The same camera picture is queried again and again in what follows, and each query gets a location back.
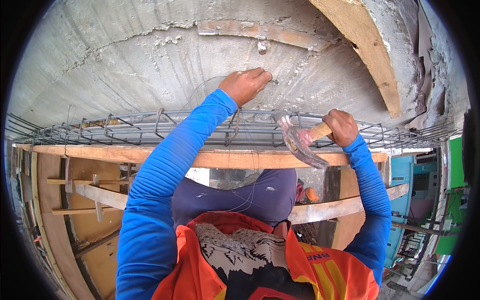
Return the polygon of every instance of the blue long sleeve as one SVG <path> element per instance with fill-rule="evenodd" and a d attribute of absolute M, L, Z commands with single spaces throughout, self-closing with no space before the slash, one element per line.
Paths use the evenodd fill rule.
<path fill-rule="evenodd" d="M 120 230 L 116 299 L 151 299 L 177 263 L 171 197 L 205 140 L 238 108 L 211 93 L 159 144 L 135 177 Z"/>
<path fill-rule="evenodd" d="M 360 197 L 365 209 L 365 223 L 353 241 L 344 249 L 372 269 L 378 286 L 382 284 L 385 249 L 392 225 L 390 200 L 372 160 L 367 144 L 359 134 L 343 151 L 350 158 L 350 165 L 357 174 Z"/>

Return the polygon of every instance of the wooden hammer handle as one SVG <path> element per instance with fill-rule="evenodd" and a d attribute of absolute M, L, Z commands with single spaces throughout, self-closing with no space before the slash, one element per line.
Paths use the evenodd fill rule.
<path fill-rule="evenodd" d="M 330 129 L 330 127 L 328 127 L 327 123 L 317 125 L 313 128 L 308 129 L 308 131 L 312 136 L 312 142 L 332 133 L 332 130 Z"/>

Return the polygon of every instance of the hammer head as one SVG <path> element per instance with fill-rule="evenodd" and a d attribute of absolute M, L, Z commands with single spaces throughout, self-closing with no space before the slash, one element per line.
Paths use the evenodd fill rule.
<path fill-rule="evenodd" d="M 273 119 L 282 128 L 285 145 L 287 145 L 296 158 L 317 169 L 322 169 L 329 165 L 326 160 L 318 157 L 310 150 L 309 146 L 312 143 L 312 137 L 309 131 L 293 126 L 285 110 L 276 112 L 273 115 Z"/>

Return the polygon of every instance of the orange object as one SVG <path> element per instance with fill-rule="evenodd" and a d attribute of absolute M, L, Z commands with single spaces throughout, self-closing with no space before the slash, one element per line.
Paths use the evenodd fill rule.
<path fill-rule="evenodd" d="M 318 197 L 318 194 L 317 194 L 317 191 L 315 190 L 315 188 L 307 188 L 306 193 L 307 193 L 307 197 L 308 197 L 308 199 L 310 199 L 310 201 L 312 201 L 312 202 L 318 201 L 319 197 Z"/>

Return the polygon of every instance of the wire mesh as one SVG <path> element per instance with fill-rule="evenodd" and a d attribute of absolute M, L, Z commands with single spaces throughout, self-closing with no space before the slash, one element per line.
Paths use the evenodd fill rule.
<path fill-rule="evenodd" d="M 309 245 L 317 244 L 317 232 L 318 232 L 318 223 L 319 222 L 310 222 L 303 224 L 294 224 L 292 225 L 292 230 L 297 237 L 297 240 L 302 243 Z"/>
<path fill-rule="evenodd" d="M 51 127 L 41 128 L 13 114 L 8 114 L 10 125 L 6 128 L 21 135 L 16 143 L 32 145 L 73 144 L 73 145 L 152 145 L 159 144 L 191 110 L 160 109 L 123 115 L 107 115 L 103 118 L 82 119 Z M 206 145 L 219 147 L 284 146 L 281 128 L 273 122 L 274 111 L 244 110 L 237 112 L 221 123 L 207 138 Z M 289 112 L 290 120 L 301 128 L 312 128 L 322 122 L 323 115 Z M 359 133 L 370 148 L 425 148 L 439 147 L 440 142 L 455 132 L 452 124 L 441 124 L 419 131 L 356 121 Z M 337 147 L 328 138 L 314 141 L 310 147 Z"/>

